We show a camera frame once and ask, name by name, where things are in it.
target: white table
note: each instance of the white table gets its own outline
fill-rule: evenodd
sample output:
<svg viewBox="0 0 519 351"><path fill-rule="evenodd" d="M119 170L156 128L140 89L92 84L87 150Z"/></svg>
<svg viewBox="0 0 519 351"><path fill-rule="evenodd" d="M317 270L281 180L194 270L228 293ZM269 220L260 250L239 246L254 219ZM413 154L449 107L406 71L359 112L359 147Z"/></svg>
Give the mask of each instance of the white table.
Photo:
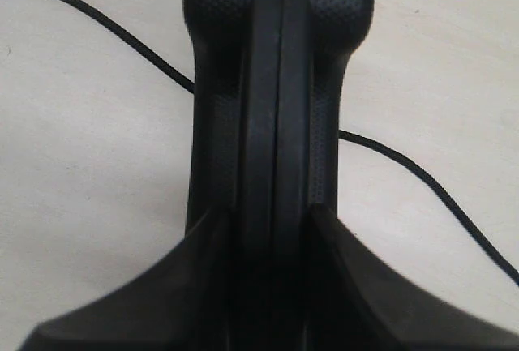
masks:
<svg viewBox="0 0 519 351"><path fill-rule="evenodd" d="M85 0L193 76L182 0ZM519 0L377 0L342 128L429 170L519 266ZM191 96L56 0L0 0L0 349L182 236ZM403 168L341 145L342 220L401 274L519 332L519 289Z"/></svg>

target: black cable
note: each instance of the black cable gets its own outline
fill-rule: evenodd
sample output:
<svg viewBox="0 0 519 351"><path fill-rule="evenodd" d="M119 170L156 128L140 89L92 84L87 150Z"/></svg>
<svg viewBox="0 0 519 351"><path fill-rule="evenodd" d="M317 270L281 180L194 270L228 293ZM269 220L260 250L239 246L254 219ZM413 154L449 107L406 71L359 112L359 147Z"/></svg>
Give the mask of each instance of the black cable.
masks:
<svg viewBox="0 0 519 351"><path fill-rule="evenodd" d="M193 93L194 84L185 75L175 70L168 62L162 59L158 54L147 47L142 41L131 35L125 28L109 19L102 12L96 8L88 5L82 0L61 0L75 9L95 19L99 24L108 28L113 34L125 41L135 51L141 54L144 58L149 60L159 70L168 75L173 81L185 88L188 92ZM485 235L478 229L474 222L466 215L460 206L454 201L450 194L424 169L414 163L407 156L373 140L361 135L356 135L347 131L339 132L339 139L347 142L355 143L360 146L370 148L387 158L404 166L412 174L422 180L431 190L438 196L438 198L445 204L448 210L460 221L461 225L467 230L470 236L479 244L485 251L488 257L503 270L513 282L519 286L519 272L513 265L506 260L503 255L490 243Z"/></svg>

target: black plastic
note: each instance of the black plastic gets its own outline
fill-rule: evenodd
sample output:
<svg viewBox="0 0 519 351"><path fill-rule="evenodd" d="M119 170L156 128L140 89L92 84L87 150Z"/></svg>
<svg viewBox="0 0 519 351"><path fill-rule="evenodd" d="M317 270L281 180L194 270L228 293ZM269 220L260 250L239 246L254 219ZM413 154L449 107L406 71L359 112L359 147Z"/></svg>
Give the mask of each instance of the black plastic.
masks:
<svg viewBox="0 0 519 351"><path fill-rule="evenodd" d="M334 216L342 79L373 4L184 0L196 66L187 236L22 350L519 349Z"/></svg>

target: cord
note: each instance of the cord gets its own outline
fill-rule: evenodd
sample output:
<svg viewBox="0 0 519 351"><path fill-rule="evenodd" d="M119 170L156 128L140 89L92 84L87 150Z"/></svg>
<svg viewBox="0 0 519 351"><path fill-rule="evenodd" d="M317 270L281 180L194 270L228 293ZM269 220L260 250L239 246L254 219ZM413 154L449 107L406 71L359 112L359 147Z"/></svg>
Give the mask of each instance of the cord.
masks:
<svg viewBox="0 0 519 351"><path fill-rule="evenodd" d="M169 76L173 81L185 88L188 92L193 93L195 85L185 75L174 69L168 62L162 59L153 50L147 47L142 41L130 34L125 28L115 23L108 16L88 5L82 0L60 0L70 6L73 6L78 11L90 16L102 26L108 28L113 34L125 41L135 51L141 54L144 58L155 65L164 74ZM466 229L469 235L479 244L488 257L503 270L512 281L519 286L519 271L503 257L503 255L491 244L485 235L478 229L476 224L466 215L460 206L454 201L453 197L423 168L417 165L407 156L397 152L388 146L385 146L373 139L368 139L361 135L356 135L348 131L339 131L339 139L347 142L355 143L360 146L369 148L378 152L399 165L404 166L412 174L422 180L431 190L438 196L438 198L445 204L448 210L458 219L460 224Z"/></svg>

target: white surface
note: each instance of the white surface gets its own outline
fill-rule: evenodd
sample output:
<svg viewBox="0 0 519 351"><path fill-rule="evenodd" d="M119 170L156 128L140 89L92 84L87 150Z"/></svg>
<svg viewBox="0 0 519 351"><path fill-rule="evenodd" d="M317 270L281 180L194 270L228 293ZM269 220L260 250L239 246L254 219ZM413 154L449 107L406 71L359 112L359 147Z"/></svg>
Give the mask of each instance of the white surface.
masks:
<svg viewBox="0 0 519 351"><path fill-rule="evenodd" d="M86 0L192 78L182 0ZM377 0L342 128L414 158L519 266L519 0ZM0 349L182 236L191 96L56 0L0 0ZM435 295L519 332L519 289L406 170L341 145L340 216Z"/></svg>

